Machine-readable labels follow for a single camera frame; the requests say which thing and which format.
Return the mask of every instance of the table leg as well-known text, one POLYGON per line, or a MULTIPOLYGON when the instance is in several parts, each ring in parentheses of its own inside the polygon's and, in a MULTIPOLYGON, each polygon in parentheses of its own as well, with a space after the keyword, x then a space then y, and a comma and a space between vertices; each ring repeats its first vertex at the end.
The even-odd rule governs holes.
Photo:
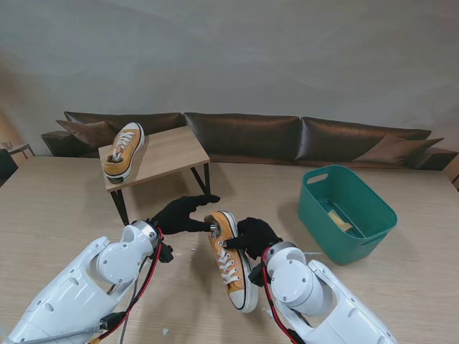
POLYGON ((121 190, 112 191, 110 195, 112 195, 113 202, 115 202, 121 221, 127 226, 129 224, 129 218, 128 212, 126 211, 126 205, 124 204, 123 192, 121 190))
POLYGON ((454 178, 454 180, 453 180, 453 182, 452 182, 453 185, 454 185, 454 183, 455 183, 458 179, 459 179, 459 174, 456 176, 456 178, 454 178))
POLYGON ((193 172, 193 175, 196 181, 198 182, 199 187, 201 188, 202 192, 204 192, 204 195, 210 195, 209 164, 208 163, 204 164, 204 179, 206 180, 205 184, 202 182, 202 179, 199 176, 198 171, 196 171, 195 167, 191 167, 191 172, 193 172))
POLYGON ((209 174, 209 164, 204 164, 204 179, 206 181, 206 190, 207 194, 210 195, 210 174, 209 174))

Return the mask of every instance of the red cable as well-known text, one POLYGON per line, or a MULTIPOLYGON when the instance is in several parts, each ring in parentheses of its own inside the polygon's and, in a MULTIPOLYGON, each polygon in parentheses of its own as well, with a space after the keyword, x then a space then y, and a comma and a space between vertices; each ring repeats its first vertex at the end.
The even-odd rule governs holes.
MULTIPOLYGON (((159 237, 160 237, 160 239, 163 240, 163 239, 164 239, 163 232, 162 232, 161 229, 158 228, 158 227, 156 227, 156 229, 158 229, 158 231, 159 231, 159 237)), ((146 288, 148 287, 148 284, 149 284, 150 281, 151 281, 151 278, 152 278, 153 273, 154 273, 155 268, 156 268, 156 263, 158 263, 159 256, 161 256, 161 248, 162 248, 162 246, 163 246, 163 243, 160 242, 160 243, 159 243, 159 247, 158 247, 158 254, 157 254, 156 257, 155 257, 155 262, 153 263, 153 268, 151 269, 151 274, 150 274, 150 276, 148 276, 148 279, 147 279, 147 281, 146 281, 145 287, 140 291, 140 293, 139 293, 139 295, 138 295, 138 297, 137 297, 138 300, 142 297, 143 293, 145 292, 146 288)), ((126 319, 127 319, 128 316, 129 316, 129 313, 131 312, 132 309, 133 309, 133 307, 131 307, 130 310, 128 310, 128 311, 126 312, 126 315, 125 315, 124 318, 120 321, 119 324, 117 324, 117 325, 116 325, 114 328, 112 328, 111 330, 109 330, 109 331, 103 333, 102 335, 100 335, 100 336, 99 336, 99 340, 105 339, 105 338, 107 338, 109 335, 111 335, 113 332, 115 332, 116 329, 119 328, 119 327, 121 326, 121 324, 123 324, 123 323, 126 321, 126 319)))
POLYGON ((291 342, 293 344, 298 344, 298 342, 293 339, 293 337, 290 335, 290 333, 288 332, 287 328, 284 326, 284 324, 282 324, 282 322, 280 321, 280 318, 279 318, 279 315, 278 315, 278 312, 276 311, 275 307, 274 307, 274 302, 273 302, 273 299, 271 297, 271 293, 269 291, 269 287, 268 287, 268 269, 266 267, 266 254, 268 253, 268 251, 270 250, 270 247, 268 247, 265 252, 263 253, 263 256, 262 256, 262 262, 263 262, 263 279, 265 281, 265 292, 266 292, 266 297, 268 298, 268 303, 270 305, 270 308, 271 308, 271 312, 273 313, 273 317, 274 317, 274 321, 275 323, 279 326, 279 328, 282 330, 282 332, 285 333, 285 335, 291 340, 291 342))

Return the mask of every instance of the green plastic basket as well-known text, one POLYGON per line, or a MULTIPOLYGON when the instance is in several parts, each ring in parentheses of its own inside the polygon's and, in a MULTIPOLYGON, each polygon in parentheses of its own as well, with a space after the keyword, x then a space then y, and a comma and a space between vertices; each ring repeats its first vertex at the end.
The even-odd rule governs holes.
POLYGON ((337 165, 304 175, 298 213, 337 264, 367 256, 397 224, 397 215, 376 192, 353 171, 337 165), (335 220, 338 215, 338 221, 332 219, 330 211, 335 220), (351 228, 344 231, 337 224, 342 224, 340 220, 351 228))

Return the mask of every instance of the sneaker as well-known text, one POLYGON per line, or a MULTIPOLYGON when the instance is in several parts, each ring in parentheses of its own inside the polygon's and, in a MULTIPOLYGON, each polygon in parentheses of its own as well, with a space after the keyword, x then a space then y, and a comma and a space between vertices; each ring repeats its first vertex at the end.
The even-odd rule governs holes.
POLYGON ((131 173, 134 155, 143 147, 145 134, 138 123, 129 123, 117 134, 112 153, 103 164, 105 176, 111 183, 124 182, 131 173))
POLYGON ((223 247, 225 240, 237 237, 235 218, 228 211, 216 211, 205 221, 218 227, 209 240, 229 298, 238 311, 252 312, 258 302, 258 288, 249 280, 252 265, 242 250, 223 247))

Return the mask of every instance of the black glove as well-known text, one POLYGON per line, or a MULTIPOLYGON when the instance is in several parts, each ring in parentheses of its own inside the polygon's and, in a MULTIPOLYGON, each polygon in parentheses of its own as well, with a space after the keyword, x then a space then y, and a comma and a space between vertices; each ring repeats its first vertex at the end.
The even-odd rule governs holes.
POLYGON ((237 224, 238 237, 223 243, 227 249, 245 249, 252 259, 261 257, 270 246, 281 242, 269 224, 263 220, 248 217, 237 224))
POLYGON ((217 203, 220 197, 215 195, 183 196, 169 203, 155 217, 147 222, 159 227, 163 234, 175 234, 181 231, 210 231, 210 224, 189 218, 198 206, 217 203))

